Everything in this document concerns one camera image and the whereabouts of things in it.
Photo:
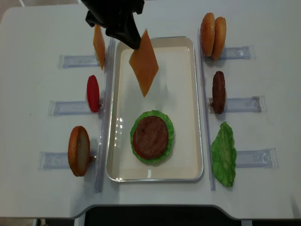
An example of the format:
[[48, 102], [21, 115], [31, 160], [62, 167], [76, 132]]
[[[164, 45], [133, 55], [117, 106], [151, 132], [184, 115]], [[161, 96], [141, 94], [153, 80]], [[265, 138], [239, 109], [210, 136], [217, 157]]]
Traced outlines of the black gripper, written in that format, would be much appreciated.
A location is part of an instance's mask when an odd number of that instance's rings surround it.
[[[139, 49], [141, 37], [133, 13], [141, 14], [144, 0], [82, 0], [87, 8], [85, 21], [90, 27], [99, 25], [106, 28], [106, 35], [118, 39], [132, 49]], [[95, 16], [116, 16], [107, 26]]]

